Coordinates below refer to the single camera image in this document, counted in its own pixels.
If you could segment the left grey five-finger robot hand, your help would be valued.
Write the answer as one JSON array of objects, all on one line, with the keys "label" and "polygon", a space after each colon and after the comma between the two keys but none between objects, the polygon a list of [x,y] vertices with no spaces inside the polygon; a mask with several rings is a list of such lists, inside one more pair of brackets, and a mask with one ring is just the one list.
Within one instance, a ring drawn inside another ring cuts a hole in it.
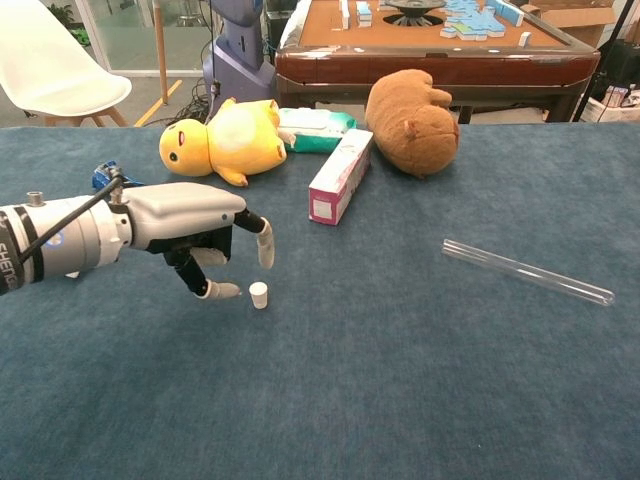
[{"label": "left grey five-finger robot hand", "polygon": [[202,271],[204,266],[230,260],[234,226],[256,235],[260,265],[273,267],[271,224],[251,212],[239,195],[210,185],[178,182],[127,188],[123,201],[132,228],[130,247],[162,255],[200,299],[240,294],[237,285],[215,282]]}]

